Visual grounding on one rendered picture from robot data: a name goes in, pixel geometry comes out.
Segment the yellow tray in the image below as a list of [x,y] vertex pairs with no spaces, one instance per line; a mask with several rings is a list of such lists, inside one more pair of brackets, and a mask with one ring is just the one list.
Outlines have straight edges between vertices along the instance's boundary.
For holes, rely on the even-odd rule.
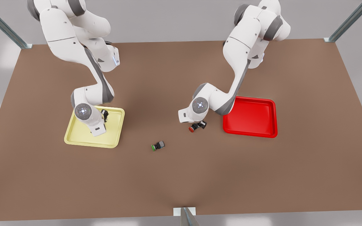
[[67,127],[64,141],[70,145],[80,145],[100,148],[114,148],[119,143],[125,111],[121,108],[95,106],[98,110],[108,112],[105,122],[106,132],[94,137],[88,127],[76,119],[72,112],[69,125]]

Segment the red tray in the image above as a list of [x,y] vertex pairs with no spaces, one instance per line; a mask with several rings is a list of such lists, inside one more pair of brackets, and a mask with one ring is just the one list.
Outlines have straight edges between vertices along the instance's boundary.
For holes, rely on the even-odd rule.
[[271,99],[237,96],[231,112],[223,116],[222,127],[229,134],[275,138],[276,105]]

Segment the red push-button switch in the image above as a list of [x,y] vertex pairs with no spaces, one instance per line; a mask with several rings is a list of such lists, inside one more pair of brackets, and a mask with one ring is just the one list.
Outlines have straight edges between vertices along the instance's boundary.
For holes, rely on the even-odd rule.
[[207,125],[207,123],[205,121],[200,121],[198,123],[194,123],[194,124],[192,124],[192,126],[189,127],[189,131],[194,132],[198,128],[205,129],[206,125]]

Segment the silver frame post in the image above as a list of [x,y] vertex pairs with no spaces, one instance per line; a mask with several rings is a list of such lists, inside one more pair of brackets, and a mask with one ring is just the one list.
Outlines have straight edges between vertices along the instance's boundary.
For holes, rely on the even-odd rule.
[[180,217],[180,226],[200,226],[195,218],[196,207],[173,208],[173,216]]
[[9,27],[3,19],[0,18],[0,30],[9,37],[15,44],[23,50],[29,50],[33,47],[32,44],[26,43],[14,30]]
[[335,43],[360,17],[362,16],[362,3],[349,17],[329,36],[324,38],[325,43]]

